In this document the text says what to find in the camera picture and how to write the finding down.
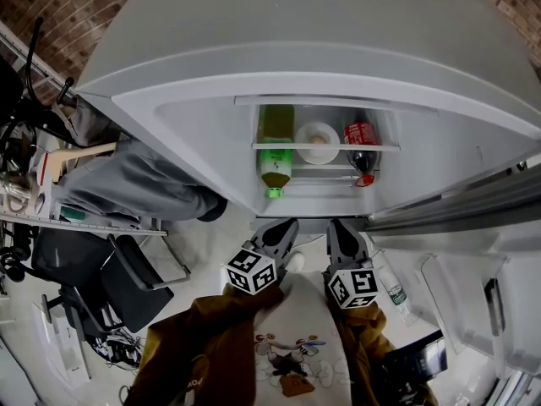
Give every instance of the black device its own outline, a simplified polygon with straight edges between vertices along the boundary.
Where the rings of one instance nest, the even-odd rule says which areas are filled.
[[[132,338],[124,332],[116,336],[109,336],[102,340],[98,337],[86,338],[92,350],[101,356],[109,365],[123,370],[136,370],[141,363],[142,346],[140,338]]]
[[[392,404],[421,404],[416,403],[418,385],[444,370],[447,370],[445,339],[441,331],[436,331],[385,356],[382,387],[392,397],[389,399]]]

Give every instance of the green bottle cap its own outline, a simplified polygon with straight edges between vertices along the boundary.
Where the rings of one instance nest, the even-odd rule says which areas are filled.
[[[266,193],[269,199],[280,199],[283,195],[284,190],[282,188],[269,188]]]

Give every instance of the chair armrest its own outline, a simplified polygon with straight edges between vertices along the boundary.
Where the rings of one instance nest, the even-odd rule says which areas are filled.
[[[137,288],[139,290],[142,290],[143,292],[151,292],[154,290],[153,287],[149,286],[135,271],[135,269],[131,266],[128,259],[126,258],[126,255],[120,250],[120,248],[117,245],[117,241],[115,240],[115,237],[110,234],[107,236],[107,240],[111,243],[112,247],[115,250],[115,255],[117,256],[118,260],[122,264],[124,270],[128,273],[129,277],[132,279],[132,281],[135,283]]]

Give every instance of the green tea bottle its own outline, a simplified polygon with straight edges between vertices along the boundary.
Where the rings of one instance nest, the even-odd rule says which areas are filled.
[[[267,105],[260,116],[261,143],[293,143],[295,107]],[[270,199],[283,196],[283,187],[291,178],[293,149],[264,149],[260,153],[261,179]]]

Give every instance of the bottle cap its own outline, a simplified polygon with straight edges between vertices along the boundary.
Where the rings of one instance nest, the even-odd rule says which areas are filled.
[[[373,184],[375,181],[373,174],[366,174],[364,176],[361,176],[359,179],[357,179],[357,182],[355,182],[355,186],[359,188],[363,188],[365,186],[369,186]]]
[[[283,195],[284,190],[282,188],[269,188],[266,193],[269,199],[280,199]]]

